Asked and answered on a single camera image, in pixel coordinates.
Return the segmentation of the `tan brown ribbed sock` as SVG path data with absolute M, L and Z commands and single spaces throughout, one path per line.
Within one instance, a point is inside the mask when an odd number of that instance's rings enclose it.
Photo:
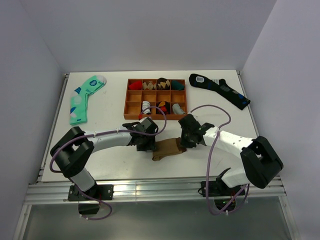
M 181 145 L 181 138 L 168 138 L 155 142 L 155 150 L 152 152 L 154 162 L 169 156 L 179 155 L 187 149 Z

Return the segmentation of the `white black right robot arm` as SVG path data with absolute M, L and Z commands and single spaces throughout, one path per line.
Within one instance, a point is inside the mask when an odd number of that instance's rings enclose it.
M 222 195 L 229 194 L 234 187 L 247 184 L 264 189 L 284 168 L 280 157 L 263 136 L 244 137 L 208 122 L 200 124 L 193 114 L 187 114 L 178 122 L 182 147 L 214 146 L 239 160 L 239 165 L 227 167 L 217 177 L 216 189 Z

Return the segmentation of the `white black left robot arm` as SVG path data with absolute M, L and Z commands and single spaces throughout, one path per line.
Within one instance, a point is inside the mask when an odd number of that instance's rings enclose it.
M 85 168 L 90 156 L 101 150 L 127 146 L 135 146 L 138 152 L 153 152 L 156 149 L 155 136 L 158 129 L 149 117 L 100 133 L 90 133 L 76 126 L 54 145 L 50 155 L 63 176 L 79 188 L 79 194 L 91 200 L 102 193 Z

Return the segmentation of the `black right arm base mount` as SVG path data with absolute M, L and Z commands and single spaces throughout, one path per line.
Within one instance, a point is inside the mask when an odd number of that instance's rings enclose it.
M 231 198 L 241 189 L 241 185 L 235 186 L 233 188 L 229 188 L 222 181 L 213 181 L 210 180 L 208 182 L 208 196 L 209 197 L 227 197 L 225 199 L 214 200 L 215 206 L 218 210 L 221 210 Z M 200 182 L 200 188 L 198 189 L 198 194 L 202 197 L 206 197 L 206 182 Z M 242 190 L 239 196 L 245 196 L 246 190 Z M 233 200 L 232 203 L 225 209 L 225 211 L 233 211 L 236 209 L 237 203 L 236 200 Z

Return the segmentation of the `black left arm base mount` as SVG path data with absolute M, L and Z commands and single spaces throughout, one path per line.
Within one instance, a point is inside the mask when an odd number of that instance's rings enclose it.
M 102 220 L 112 214 L 112 207 L 106 201 L 113 199 L 114 186 L 112 184 L 95 184 L 87 191 L 82 191 L 77 185 L 71 185 L 68 192 L 68 202 L 78 202 L 78 213 L 88 220 Z M 105 216 L 96 217 L 103 207 L 108 209 Z

